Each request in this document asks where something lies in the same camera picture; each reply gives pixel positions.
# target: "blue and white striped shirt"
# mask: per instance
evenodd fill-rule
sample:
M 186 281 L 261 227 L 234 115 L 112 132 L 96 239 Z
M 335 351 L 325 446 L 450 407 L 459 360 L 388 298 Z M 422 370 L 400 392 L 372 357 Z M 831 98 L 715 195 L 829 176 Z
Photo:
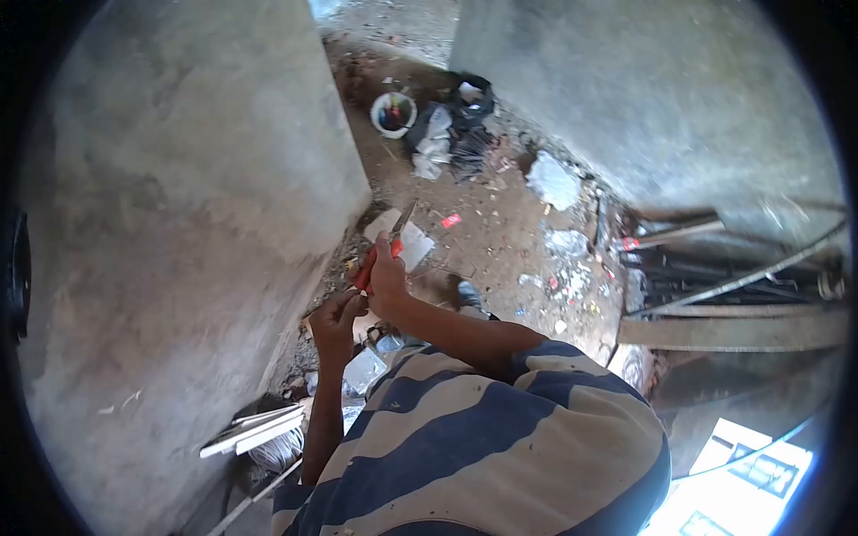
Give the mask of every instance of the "blue and white striped shirt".
M 367 395 L 315 486 L 275 493 L 273 534 L 636 534 L 670 484 L 644 398 L 574 346 L 510 385 L 427 346 Z

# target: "concrete pillar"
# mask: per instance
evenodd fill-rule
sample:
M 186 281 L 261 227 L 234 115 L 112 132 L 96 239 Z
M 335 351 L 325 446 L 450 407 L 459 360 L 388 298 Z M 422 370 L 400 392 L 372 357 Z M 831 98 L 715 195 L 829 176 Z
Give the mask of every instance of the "concrete pillar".
M 450 58 L 645 213 L 802 246 L 843 217 L 808 85 L 753 2 L 465 0 Z
M 370 200 L 309 5 L 108 3 L 21 172 L 36 430 L 96 533 L 169 533 Z

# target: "shoe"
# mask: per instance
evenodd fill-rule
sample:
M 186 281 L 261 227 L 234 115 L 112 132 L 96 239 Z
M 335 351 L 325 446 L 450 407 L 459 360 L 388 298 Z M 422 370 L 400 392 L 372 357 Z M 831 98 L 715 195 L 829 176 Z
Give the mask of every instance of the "shoe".
M 480 293 L 477 292 L 477 289 L 475 289 L 473 285 L 471 285 L 467 281 L 460 281 L 458 289 L 460 308 L 468 305 L 470 307 L 476 307 L 479 310 L 483 310 Z

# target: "person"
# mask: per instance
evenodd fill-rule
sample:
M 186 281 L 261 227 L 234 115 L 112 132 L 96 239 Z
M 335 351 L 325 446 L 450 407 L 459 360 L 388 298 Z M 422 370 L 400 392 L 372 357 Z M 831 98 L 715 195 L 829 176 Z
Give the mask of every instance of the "person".
M 488 320 L 468 283 L 459 313 L 411 297 L 385 232 L 375 247 L 368 300 L 345 292 L 311 316 L 316 398 L 273 534 L 636 534 L 671 474 L 643 396 L 574 346 Z M 367 305 L 409 346 L 343 436 L 343 369 Z

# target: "red pliers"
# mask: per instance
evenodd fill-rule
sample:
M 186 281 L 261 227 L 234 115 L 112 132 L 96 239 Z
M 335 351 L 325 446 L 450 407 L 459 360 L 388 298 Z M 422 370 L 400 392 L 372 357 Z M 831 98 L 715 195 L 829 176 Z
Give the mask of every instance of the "red pliers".
M 402 213 L 402 216 L 400 216 L 399 220 L 397 220 L 393 225 L 393 229 L 390 230 L 390 256 L 393 258 L 397 258 L 399 254 L 402 253 L 404 246 L 402 246 L 402 241 L 399 237 L 402 235 L 402 229 L 405 228 L 405 224 L 408 223 L 408 220 L 411 218 L 411 213 L 414 211 L 414 207 L 416 206 L 417 200 L 415 199 L 408 204 L 408 208 L 405 209 L 405 212 Z M 366 291 L 367 294 L 372 294 L 370 275 L 372 274 L 372 267 L 375 265 L 376 259 L 378 259 L 378 252 L 376 251 L 375 245 L 373 245 L 369 254 L 366 256 L 364 265 L 360 267 L 358 276 L 354 278 L 354 286 L 359 290 Z

